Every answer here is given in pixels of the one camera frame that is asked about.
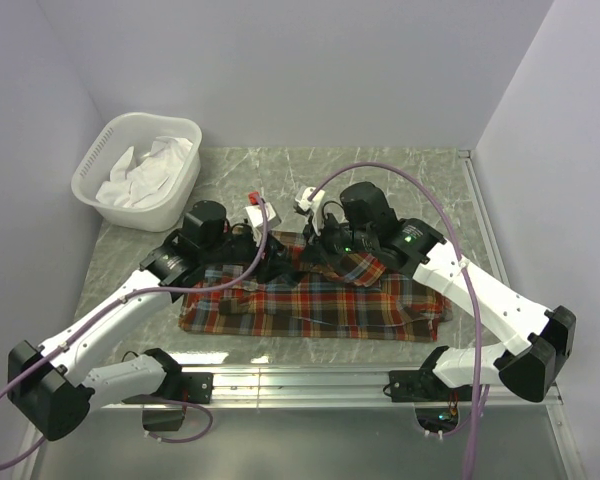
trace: white cloth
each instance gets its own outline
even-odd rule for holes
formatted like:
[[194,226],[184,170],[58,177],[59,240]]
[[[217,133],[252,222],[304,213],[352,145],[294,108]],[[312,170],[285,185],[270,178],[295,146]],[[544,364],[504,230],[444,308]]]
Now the white cloth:
[[151,151],[140,158],[129,147],[102,183],[96,200],[125,208],[156,205],[173,188],[191,147],[186,138],[157,137]]

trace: marble tabletop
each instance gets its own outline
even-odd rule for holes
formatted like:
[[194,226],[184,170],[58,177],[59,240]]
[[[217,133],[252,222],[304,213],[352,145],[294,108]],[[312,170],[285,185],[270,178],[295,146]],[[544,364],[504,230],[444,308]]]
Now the marble tabletop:
[[[231,222],[244,217],[246,195],[258,190],[275,204],[283,223],[279,230],[301,231],[305,218],[293,212],[302,185],[315,186],[327,174],[353,162],[383,162],[414,175],[440,200],[457,229],[464,254],[490,272],[487,251],[454,149],[409,148],[209,148],[200,152],[202,169],[187,208],[199,200],[215,200]],[[399,217],[422,218],[446,235],[437,213],[413,186],[386,170],[360,168],[346,172],[327,186],[337,198],[346,186],[371,181],[383,189]],[[127,229],[104,221],[89,266],[76,319],[111,294],[138,263],[158,246],[166,233]],[[103,361],[119,362],[128,351],[160,347],[186,364],[268,363],[396,363],[419,365],[440,345],[468,347],[475,342],[473,319],[454,308],[453,320],[440,325],[435,343],[386,340],[267,338],[186,333],[178,327],[181,301],[149,318],[123,339]],[[494,337],[484,332],[485,343]]]

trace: plaid shirt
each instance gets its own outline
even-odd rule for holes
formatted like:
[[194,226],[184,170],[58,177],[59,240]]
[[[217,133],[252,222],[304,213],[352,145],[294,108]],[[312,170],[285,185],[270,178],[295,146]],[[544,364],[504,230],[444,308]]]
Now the plaid shirt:
[[[291,253],[294,267],[308,272],[294,283],[286,276],[211,294],[189,294],[179,325],[195,333],[282,337],[337,337],[379,340],[436,340],[438,323],[451,318],[449,300],[408,280],[368,254],[352,254],[341,263],[343,276],[324,265],[300,261],[301,234],[274,232]],[[240,266],[207,269],[198,286],[227,283]]]

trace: folded shirt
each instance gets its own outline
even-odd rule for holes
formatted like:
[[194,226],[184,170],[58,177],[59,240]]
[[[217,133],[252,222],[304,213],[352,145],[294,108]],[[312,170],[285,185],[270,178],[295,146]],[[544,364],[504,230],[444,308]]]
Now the folded shirt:
[[[328,266],[300,260],[301,234],[274,232],[290,251],[300,281],[285,275],[266,283],[246,280],[211,294],[189,294],[179,325],[189,332],[252,336],[436,340],[451,305],[438,292],[399,273],[387,272],[369,254],[346,256],[337,274]],[[243,267],[207,269],[198,286],[227,283]]]

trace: laundry basket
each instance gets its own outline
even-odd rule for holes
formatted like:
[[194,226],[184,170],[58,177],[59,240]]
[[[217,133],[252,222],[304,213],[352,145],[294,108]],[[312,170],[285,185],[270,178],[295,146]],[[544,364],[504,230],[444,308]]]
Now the laundry basket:
[[[102,182],[120,156],[131,146],[136,155],[151,150],[159,136],[187,138],[193,145],[173,188],[159,203],[147,208],[104,205],[96,200]],[[185,118],[163,117],[148,113],[127,113],[111,120],[80,162],[71,179],[71,190],[78,200],[93,206],[109,222],[149,232],[173,227],[191,194],[200,172],[198,149],[202,132],[195,122]]]

